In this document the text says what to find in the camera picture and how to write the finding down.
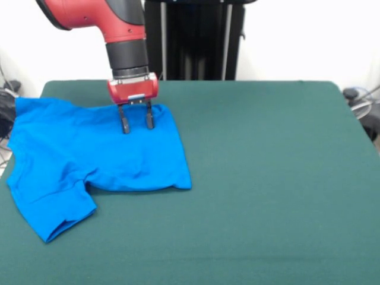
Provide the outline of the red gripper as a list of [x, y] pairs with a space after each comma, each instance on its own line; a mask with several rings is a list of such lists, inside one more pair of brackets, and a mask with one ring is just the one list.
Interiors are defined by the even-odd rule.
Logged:
[[[159, 91], [159, 81], [155, 73], [135, 78], [112, 79], [107, 81], [112, 101], [118, 105], [119, 117], [122, 124], [122, 132], [129, 134], [129, 123], [124, 113], [123, 104], [138, 100], [152, 99], [157, 97]], [[154, 128], [154, 119], [151, 100], [146, 100], [147, 106], [147, 127]]]

